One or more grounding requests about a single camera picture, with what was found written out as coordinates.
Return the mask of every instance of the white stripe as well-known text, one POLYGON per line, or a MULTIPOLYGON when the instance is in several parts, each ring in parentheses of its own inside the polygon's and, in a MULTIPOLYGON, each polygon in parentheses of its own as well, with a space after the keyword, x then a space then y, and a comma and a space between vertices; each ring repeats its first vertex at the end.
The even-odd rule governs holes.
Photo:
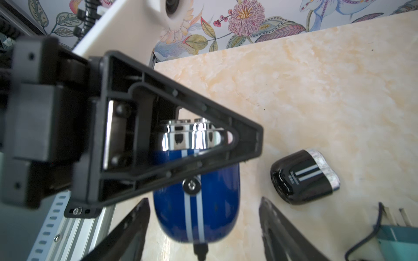
POLYGON ((197 204, 197 231, 199 232, 199 241, 201 243, 205 242, 205 230, 204 230, 204 223, 203 223, 203 201, 202 201, 202 189, 200 189, 199 193, 196 195, 196 204, 197 204))
POLYGON ((186 218, 187 240, 189 242, 193 242, 193 233, 191 229, 190 196, 187 193, 184 193, 184 216, 186 218))
POLYGON ((310 170, 316 169, 317 167, 318 167, 318 165, 317 165, 317 164, 312 165, 312 166, 310 166, 310 167, 307 167, 306 169, 303 169, 303 170, 300 170, 300 171, 295 172, 295 175, 296 175, 296 176, 299 176, 299 175, 301 175, 301 174, 303 174, 303 173, 305 173, 305 172, 308 172, 308 171, 310 171, 310 170))
POLYGON ((306 176, 303 176, 303 177, 299 178, 299 181, 304 181, 304 180, 307 180, 307 179, 309 179, 309 178, 311 178, 311 177, 314 177, 314 176, 316 176, 316 175, 318 175, 318 174, 321 174, 321 173, 322 173, 322 171, 321 171, 321 170, 317 170, 317 171, 315 171, 315 172, 312 172, 311 174, 308 174, 308 175, 306 175, 306 176))

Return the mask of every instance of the screw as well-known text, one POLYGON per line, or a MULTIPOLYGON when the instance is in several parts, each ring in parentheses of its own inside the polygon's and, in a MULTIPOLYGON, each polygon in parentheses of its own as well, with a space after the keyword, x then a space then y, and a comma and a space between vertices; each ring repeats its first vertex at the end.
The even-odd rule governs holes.
POLYGON ((54 242, 56 243, 56 242, 58 242, 60 239, 61 239, 61 235, 60 235, 60 234, 58 234, 58 235, 56 235, 56 236, 54 237, 54 242))
POLYGON ((121 103, 116 106, 115 112, 116 112, 116 115, 119 117, 128 118, 132 113, 132 109, 129 106, 129 104, 121 103))
POLYGON ((196 188, 196 183, 193 180, 189 181, 189 189, 193 191, 196 188))
POLYGON ((127 157, 121 154, 117 154, 112 157, 110 163, 112 164, 113 167, 124 167, 127 165, 128 159, 127 157))
POLYGON ((75 208, 73 210, 73 215, 80 215, 81 212, 83 212, 83 208, 82 207, 75 208))

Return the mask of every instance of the beige marble surface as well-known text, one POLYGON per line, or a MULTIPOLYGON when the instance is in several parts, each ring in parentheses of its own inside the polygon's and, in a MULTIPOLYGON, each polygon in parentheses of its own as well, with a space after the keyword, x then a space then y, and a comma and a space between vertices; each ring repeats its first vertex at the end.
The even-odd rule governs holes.
MULTIPOLYGON (((418 225, 418 11, 158 63, 157 71, 260 124, 261 157, 241 164, 234 230, 207 260, 264 260, 258 206, 266 196, 330 260, 372 229, 377 203, 406 208, 418 225), (316 148, 341 179, 302 206, 276 193, 276 160, 316 148)), ((117 206, 114 224, 139 199, 117 206)), ((377 241, 354 258, 383 260, 377 241)), ((151 214, 143 260, 196 260, 151 214)))

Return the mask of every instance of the leaf pattern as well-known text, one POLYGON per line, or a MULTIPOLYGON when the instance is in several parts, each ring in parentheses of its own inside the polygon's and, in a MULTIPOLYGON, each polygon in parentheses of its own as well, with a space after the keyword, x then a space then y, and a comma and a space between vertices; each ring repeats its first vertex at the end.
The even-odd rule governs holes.
POLYGON ((35 21, 38 24, 40 24, 43 28, 47 27, 49 24, 49 20, 41 4, 39 3, 39 0, 29 0, 28 5, 29 11, 31 12, 31 15, 35 19, 35 21))
POLYGON ((401 13, 405 13, 405 12, 408 12, 408 11, 414 11, 414 10, 418 10, 418 0, 412 0, 412 1, 406 2, 404 5, 398 7, 398 9, 395 10, 392 13, 392 15, 401 14, 401 13))
POLYGON ((383 15, 383 13, 374 13, 374 14, 365 15, 365 16, 362 16, 362 17, 352 21, 351 23, 357 23, 357 22, 370 20, 370 19, 376 18, 376 17, 381 16, 381 15, 383 15))
POLYGON ((213 30, 212 26, 203 20, 203 18, 200 18, 200 23, 205 34, 209 35, 213 39, 216 39, 215 30, 213 30))
POLYGON ((274 31, 276 31, 279 28, 279 26, 281 26, 286 21, 288 21, 288 20, 286 20, 286 19, 284 19, 283 17, 280 17, 280 16, 269 17, 261 23, 258 31, 253 33, 251 35, 251 38, 258 37, 258 36, 264 35, 264 34, 272 33, 274 31))
POLYGON ((218 43, 215 41, 213 41, 213 43, 210 45, 209 47, 209 52, 215 52, 218 50, 218 43))
POLYGON ((68 46, 68 45, 66 45, 66 44, 59 43, 59 45, 61 45, 64 49, 67 49, 67 50, 69 50, 69 51, 71 51, 71 50, 72 50, 72 48, 71 48, 71 47, 69 47, 69 46, 68 46))
POLYGON ((74 36, 73 31, 71 31, 70 29, 65 28, 65 27, 57 28, 53 33, 58 35, 58 36, 61 36, 61 37, 74 36))
POLYGON ((231 39, 228 41, 227 49, 232 48, 232 47, 241 46, 245 42, 246 39, 247 39, 247 37, 245 35, 237 36, 236 34, 234 34, 231 37, 231 39))
POLYGON ((306 32, 306 28, 303 25, 300 25, 293 21, 286 21, 283 24, 281 24, 276 31, 270 34, 260 36, 255 42, 258 43, 267 40, 282 38, 289 35, 299 34, 301 32, 306 32))
POLYGON ((57 25, 76 27, 81 25, 82 21, 75 14, 62 12, 56 16, 56 23, 57 25))
POLYGON ((208 45, 208 40, 199 34, 192 34, 191 36, 187 37, 183 43, 199 51, 208 45))

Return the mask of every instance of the black cable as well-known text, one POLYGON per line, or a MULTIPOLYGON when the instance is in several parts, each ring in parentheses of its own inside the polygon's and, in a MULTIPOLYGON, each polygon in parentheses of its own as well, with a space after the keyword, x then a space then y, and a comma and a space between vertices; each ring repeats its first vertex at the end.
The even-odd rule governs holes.
POLYGON ((18 29, 2 18, 0 18, 0 32, 12 39, 16 39, 22 34, 18 29))
POLYGON ((379 202, 379 214, 377 216, 377 221, 376 221, 376 225, 375 228, 373 229, 373 231, 370 233, 370 235, 368 235, 365 239, 361 240, 360 242, 358 242, 357 244, 355 244, 352 248, 350 248, 344 255, 344 258, 346 261, 349 261, 348 257, 349 255, 351 255, 354 251, 356 251, 359 247, 361 247, 362 245, 364 245, 365 243, 367 243, 370 239, 372 239, 374 236, 377 235, 377 233, 380 230, 380 227, 382 225, 382 215, 383 215, 383 209, 384 209, 384 205, 382 202, 379 202))
POLYGON ((74 47, 83 39, 83 37, 90 31, 90 29, 96 23, 96 20, 100 18, 97 14, 97 7, 102 5, 99 0, 85 0, 86 12, 85 17, 83 17, 84 25, 81 29, 81 32, 78 35, 77 42, 74 44, 74 47))

